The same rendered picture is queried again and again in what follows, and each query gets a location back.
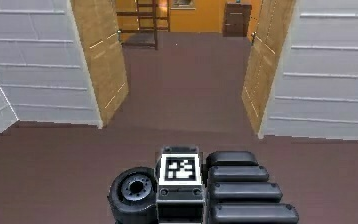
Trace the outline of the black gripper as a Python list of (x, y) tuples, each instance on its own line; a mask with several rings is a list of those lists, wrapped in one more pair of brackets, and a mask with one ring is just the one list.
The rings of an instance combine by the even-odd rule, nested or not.
[(134, 167), (119, 174), (107, 196), (115, 224), (157, 224), (156, 192), (152, 168)]

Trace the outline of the light wooden room door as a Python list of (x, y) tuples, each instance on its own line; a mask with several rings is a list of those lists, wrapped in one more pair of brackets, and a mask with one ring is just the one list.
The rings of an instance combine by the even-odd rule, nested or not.
[(129, 92), (114, 0), (70, 0), (102, 126)]
[(263, 123), (283, 45), (297, 0), (262, 0), (256, 37), (251, 46), (242, 101), (255, 134)]

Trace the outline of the dark brown chest of drawers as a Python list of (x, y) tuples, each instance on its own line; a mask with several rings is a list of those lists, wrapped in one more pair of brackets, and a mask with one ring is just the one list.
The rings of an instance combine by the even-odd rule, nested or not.
[(246, 37), (252, 6), (242, 3), (226, 3), (223, 20), (224, 37)]

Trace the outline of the framed wall picture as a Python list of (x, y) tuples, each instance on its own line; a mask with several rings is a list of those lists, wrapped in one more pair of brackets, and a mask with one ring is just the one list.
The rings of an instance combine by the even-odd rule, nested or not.
[(172, 0), (172, 9), (195, 9), (195, 0)]

